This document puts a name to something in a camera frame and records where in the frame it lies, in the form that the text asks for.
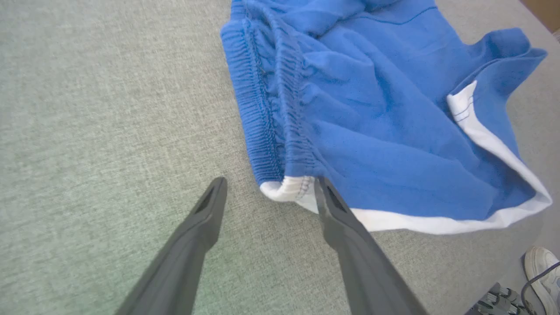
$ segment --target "floor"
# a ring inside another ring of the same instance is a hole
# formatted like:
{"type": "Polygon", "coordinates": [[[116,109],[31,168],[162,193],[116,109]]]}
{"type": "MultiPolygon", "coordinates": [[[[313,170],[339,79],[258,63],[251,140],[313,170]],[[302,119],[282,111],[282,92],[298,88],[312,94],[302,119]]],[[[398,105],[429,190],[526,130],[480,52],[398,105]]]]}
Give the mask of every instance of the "floor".
{"type": "MultiPolygon", "coordinates": [[[[535,246],[545,247],[557,257],[560,257],[560,229],[558,229],[558,225],[560,225],[560,211],[555,209],[555,207],[551,207],[545,214],[543,231],[534,244],[535,246]]],[[[513,262],[499,281],[502,286],[518,293],[521,293],[521,288],[526,282],[527,278],[523,270],[522,258],[513,262]]],[[[532,289],[527,290],[526,297],[538,315],[545,315],[544,308],[532,289]]]]}

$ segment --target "white hem corner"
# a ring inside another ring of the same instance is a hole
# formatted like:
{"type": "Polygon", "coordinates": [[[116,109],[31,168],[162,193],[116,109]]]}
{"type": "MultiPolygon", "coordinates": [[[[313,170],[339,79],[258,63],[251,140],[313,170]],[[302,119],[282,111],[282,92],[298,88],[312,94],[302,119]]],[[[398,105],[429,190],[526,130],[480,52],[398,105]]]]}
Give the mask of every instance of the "white hem corner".
{"type": "MultiPolygon", "coordinates": [[[[490,130],[478,120],[474,111],[473,94],[477,82],[466,86],[455,95],[447,96],[447,103],[457,125],[478,146],[496,155],[529,183],[535,190],[530,200],[510,208],[497,210],[484,221],[454,220],[449,217],[420,217],[389,211],[351,208],[356,218],[368,231],[408,229],[429,234],[457,234],[486,229],[506,228],[536,214],[552,204],[547,189],[529,168],[490,130]]],[[[314,178],[310,176],[284,177],[282,182],[264,182],[263,194],[275,201],[295,201],[304,208],[318,213],[315,201],[314,178]]]]}

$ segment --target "black cable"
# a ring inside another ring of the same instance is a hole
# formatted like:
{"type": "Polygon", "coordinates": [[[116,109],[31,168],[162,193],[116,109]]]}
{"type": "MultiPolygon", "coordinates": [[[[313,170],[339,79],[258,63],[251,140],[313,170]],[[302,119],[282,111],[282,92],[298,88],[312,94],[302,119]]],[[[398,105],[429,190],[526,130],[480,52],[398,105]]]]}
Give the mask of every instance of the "black cable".
{"type": "Polygon", "coordinates": [[[538,276],[534,277],[533,279],[529,280],[529,282],[527,282],[524,286],[523,289],[521,289],[521,301],[523,302],[523,306],[525,307],[525,309],[528,312],[531,312],[530,309],[527,307],[528,303],[527,300],[525,299],[525,292],[527,291],[527,289],[531,286],[531,284],[535,283],[535,281],[539,280],[540,278],[546,276],[549,272],[553,271],[554,269],[558,268],[560,266],[560,261],[553,264],[552,266],[550,266],[548,269],[546,269],[545,271],[541,272],[538,276]]]}

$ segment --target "sneaker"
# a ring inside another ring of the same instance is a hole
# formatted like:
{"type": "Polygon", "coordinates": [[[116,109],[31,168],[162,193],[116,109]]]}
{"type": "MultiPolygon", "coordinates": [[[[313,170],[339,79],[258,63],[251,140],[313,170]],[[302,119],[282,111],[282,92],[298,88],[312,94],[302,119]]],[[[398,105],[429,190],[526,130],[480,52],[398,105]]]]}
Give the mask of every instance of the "sneaker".
{"type": "MultiPolygon", "coordinates": [[[[543,247],[531,247],[525,254],[525,273],[531,280],[558,262],[558,258],[543,247]]],[[[560,267],[555,268],[532,284],[543,302],[547,315],[558,315],[560,309],[560,267]]]]}

